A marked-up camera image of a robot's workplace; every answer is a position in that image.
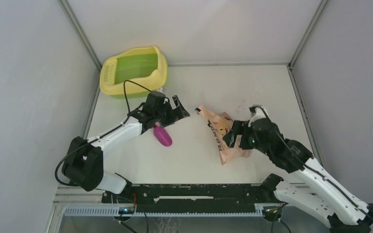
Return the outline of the magenta plastic scoop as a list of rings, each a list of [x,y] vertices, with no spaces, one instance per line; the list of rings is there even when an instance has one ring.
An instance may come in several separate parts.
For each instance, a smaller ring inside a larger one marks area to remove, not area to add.
[[[153,134],[154,134],[155,138],[158,140],[158,142],[161,145],[163,145],[165,147],[170,147],[172,145],[172,138],[171,138],[171,136],[161,126],[155,125],[153,127]]]

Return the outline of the yellow green litter box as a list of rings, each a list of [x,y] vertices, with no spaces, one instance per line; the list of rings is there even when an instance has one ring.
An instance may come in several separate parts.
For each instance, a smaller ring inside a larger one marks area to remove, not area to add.
[[[129,49],[108,58],[100,72],[100,90],[106,95],[123,98],[140,97],[147,90],[166,84],[168,62],[156,46]]]

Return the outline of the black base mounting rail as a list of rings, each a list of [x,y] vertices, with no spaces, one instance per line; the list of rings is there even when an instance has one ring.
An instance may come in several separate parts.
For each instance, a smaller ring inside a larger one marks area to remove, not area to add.
[[[122,193],[106,191],[104,204],[135,204],[141,210],[220,210],[237,206],[279,205],[266,187],[257,184],[133,184]]]

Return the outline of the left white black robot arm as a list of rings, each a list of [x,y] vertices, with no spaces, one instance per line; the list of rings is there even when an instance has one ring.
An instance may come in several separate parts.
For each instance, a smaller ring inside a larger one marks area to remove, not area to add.
[[[68,186],[78,186],[87,192],[104,190],[113,193],[120,202],[129,201],[133,194],[128,186],[130,182],[117,173],[105,171],[104,160],[119,146],[149,129],[155,126],[164,128],[190,116],[177,95],[172,96],[172,100],[175,108],[171,107],[165,94],[152,91],[118,125],[88,139],[74,138],[66,156],[55,169],[56,180],[62,183],[58,176],[62,173],[70,180]]]

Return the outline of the pink cat litter bag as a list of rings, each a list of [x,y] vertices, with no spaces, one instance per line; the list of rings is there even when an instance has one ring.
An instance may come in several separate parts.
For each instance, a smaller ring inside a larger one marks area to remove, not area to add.
[[[206,125],[212,131],[212,134],[217,143],[222,166],[225,165],[228,161],[231,161],[235,158],[248,158],[251,156],[251,150],[243,150],[238,146],[233,146],[232,148],[230,148],[223,140],[223,137],[231,131],[233,126],[233,119],[226,112],[216,114],[213,111],[205,108],[203,105],[195,108],[195,112],[203,117]]]

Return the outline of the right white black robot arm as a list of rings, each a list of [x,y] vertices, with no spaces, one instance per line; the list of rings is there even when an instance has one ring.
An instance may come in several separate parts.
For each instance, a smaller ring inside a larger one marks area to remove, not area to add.
[[[269,118],[239,121],[223,140],[229,147],[257,150],[272,163],[302,180],[310,192],[299,189],[276,174],[262,183],[265,201],[276,199],[315,217],[332,233],[369,233],[373,225],[373,203],[366,203],[332,177],[311,151],[296,140],[284,138]]]

